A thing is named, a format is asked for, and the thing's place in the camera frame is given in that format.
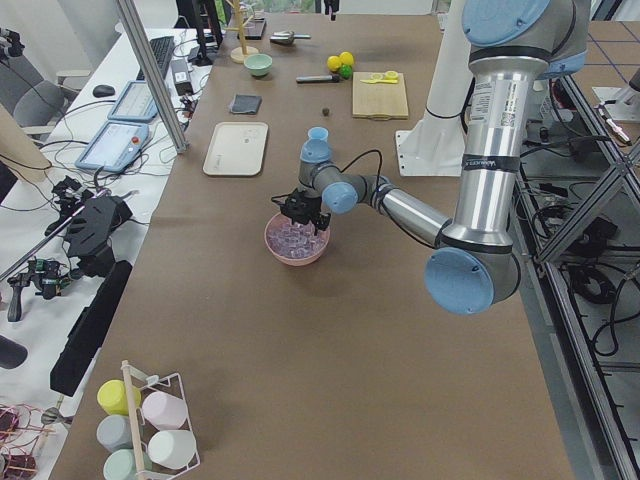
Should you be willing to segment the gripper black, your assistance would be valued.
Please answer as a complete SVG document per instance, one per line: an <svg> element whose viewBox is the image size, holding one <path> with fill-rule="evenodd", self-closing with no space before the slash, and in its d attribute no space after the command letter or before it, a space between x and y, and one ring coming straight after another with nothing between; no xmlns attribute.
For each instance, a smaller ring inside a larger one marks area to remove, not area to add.
<svg viewBox="0 0 640 480"><path fill-rule="evenodd" d="M290 224L295 226L314 226L314 235L319 236L322 231L326 231L330 225L330 214L322 213L322 200L320 197L313 197L304 191L294 189L289 194L275 195L271 197L271 202L279 207L280 213L290 220Z"/></svg>

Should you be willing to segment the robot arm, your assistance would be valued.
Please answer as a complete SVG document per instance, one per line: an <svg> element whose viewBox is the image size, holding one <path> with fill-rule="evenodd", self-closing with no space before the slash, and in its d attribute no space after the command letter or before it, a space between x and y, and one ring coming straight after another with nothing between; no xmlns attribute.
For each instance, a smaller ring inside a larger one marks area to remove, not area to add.
<svg viewBox="0 0 640 480"><path fill-rule="evenodd" d="M520 267L507 219L537 80L578 71L586 57L585 1L469 1L459 27L470 44L474 78L460 190L447 217L378 175L350 175L321 140L305 142L299 185L279 202L294 223L326 230L335 214L366 203L433 251L424 282L443 309L472 315L510 297Z"/></svg>

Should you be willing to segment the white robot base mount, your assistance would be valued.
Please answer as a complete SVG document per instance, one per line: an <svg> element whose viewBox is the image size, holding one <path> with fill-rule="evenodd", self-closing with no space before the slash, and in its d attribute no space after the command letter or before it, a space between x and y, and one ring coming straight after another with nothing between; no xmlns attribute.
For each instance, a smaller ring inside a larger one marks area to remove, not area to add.
<svg viewBox="0 0 640 480"><path fill-rule="evenodd" d="M471 45L462 28L465 5L465 0L450 5L422 119L412 130L396 133L399 171L404 177L461 174L465 134L460 114L472 81Z"/></svg>

